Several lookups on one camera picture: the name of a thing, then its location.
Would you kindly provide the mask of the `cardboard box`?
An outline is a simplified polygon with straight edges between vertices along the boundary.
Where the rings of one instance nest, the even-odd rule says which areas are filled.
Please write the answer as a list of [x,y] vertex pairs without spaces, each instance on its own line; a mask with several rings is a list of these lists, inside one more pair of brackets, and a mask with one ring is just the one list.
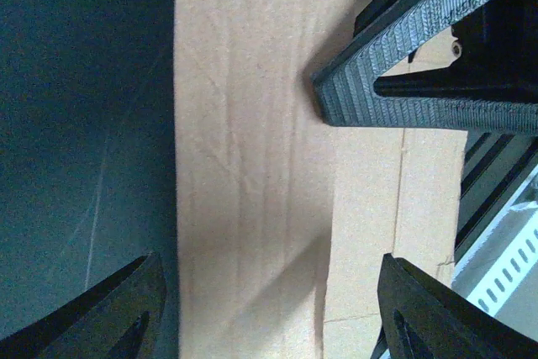
[[451,281],[466,134],[314,102],[370,1],[175,0],[180,357],[368,358],[385,253]]

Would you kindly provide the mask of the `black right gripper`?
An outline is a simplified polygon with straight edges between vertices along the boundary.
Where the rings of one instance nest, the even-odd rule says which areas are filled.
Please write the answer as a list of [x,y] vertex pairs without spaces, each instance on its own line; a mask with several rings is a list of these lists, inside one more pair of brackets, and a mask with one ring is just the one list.
[[[388,71],[444,29],[447,67]],[[537,132],[537,0],[372,0],[352,42],[312,77],[336,127]]]

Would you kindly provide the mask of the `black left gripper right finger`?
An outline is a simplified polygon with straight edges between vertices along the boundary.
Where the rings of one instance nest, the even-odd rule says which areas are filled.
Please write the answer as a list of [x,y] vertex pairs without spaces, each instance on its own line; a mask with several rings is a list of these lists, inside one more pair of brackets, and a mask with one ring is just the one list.
[[377,283],[382,327],[373,358],[536,358],[537,342],[387,253]]

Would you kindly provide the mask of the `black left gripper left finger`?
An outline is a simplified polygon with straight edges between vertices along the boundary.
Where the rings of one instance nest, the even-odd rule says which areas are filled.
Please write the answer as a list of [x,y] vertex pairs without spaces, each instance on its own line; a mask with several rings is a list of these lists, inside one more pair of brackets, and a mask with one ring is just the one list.
[[1,340],[2,358],[151,358],[165,306],[159,254],[140,256]]

